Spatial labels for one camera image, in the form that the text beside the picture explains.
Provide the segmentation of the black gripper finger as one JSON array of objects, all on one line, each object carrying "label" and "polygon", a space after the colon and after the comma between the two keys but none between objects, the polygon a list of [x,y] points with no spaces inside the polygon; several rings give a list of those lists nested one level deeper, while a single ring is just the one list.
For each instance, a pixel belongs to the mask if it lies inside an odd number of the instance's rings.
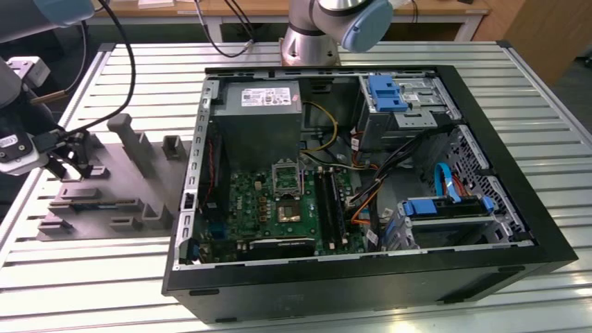
[{"label": "black gripper finger", "polygon": [[58,180],[64,180],[67,176],[67,168],[64,167],[63,158],[55,156],[54,154],[48,155],[48,162],[44,165],[44,168],[52,173]]},{"label": "black gripper finger", "polygon": [[91,134],[78,133],[72,135],[68,139],[68,148],[74,153],[71,161],[74,162],[75,169],[83,178],[88,178],[94,170],[94,166],[91,164],[94,154]]}]

